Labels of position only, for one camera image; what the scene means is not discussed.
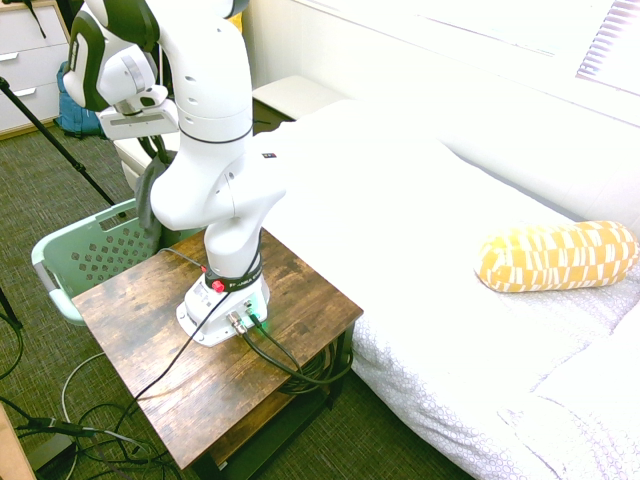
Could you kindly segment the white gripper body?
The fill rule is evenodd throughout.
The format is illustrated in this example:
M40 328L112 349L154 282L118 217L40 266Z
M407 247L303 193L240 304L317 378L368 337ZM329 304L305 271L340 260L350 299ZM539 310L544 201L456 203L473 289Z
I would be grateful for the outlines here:
M132 115L124 115L109 107L98 114L98 119L111 140L151 137L179 130L178 109L171 100Z

